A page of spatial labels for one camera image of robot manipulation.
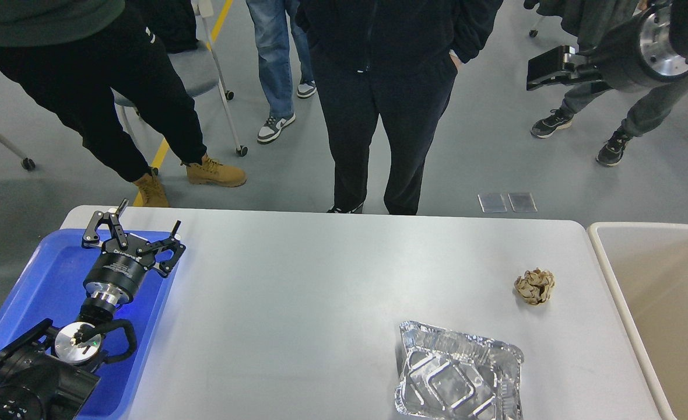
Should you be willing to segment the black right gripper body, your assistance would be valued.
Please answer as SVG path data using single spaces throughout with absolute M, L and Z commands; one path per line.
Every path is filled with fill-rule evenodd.
M 655 88 L 688 77 L 688 6 L 651 6 L 614 27 L 589 54 L 616 90 Z

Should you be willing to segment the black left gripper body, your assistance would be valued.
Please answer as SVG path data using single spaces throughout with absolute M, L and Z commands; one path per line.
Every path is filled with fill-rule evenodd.
M 152 249 L 152 242 L 135 234 L 127 234 L 126 239 L 125 250 L 115 237 L 104 242 L 101 254 L 83 282 L 89 298 L 102 299 L 113 306 L 131 303 L 147 271 L 154 267 L 156 255 L 167 250 L 167 247 Z

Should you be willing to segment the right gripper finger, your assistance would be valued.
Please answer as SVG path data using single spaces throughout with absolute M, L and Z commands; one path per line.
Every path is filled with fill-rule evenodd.
M 590 55 L 581 55 L 573 46 L 557 46 L 529 59 L 526 90 L 600 82 L 603 80 L 602 74 L 591 60 Z

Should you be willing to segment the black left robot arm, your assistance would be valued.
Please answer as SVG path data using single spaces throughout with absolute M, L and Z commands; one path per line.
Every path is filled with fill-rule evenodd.
M 127 207 L 38 245 L 0 309 L 0 419 L 117 419 L 133 401 L 186 250 L 126 232 Z

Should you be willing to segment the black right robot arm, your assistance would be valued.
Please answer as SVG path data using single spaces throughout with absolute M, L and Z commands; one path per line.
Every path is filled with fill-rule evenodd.
M 610 29 L 597 48 L 560 45 L 529 59 L 526 89 L 603 83 L 634 92 L 688 77 L 688 1 L 653 1 Z

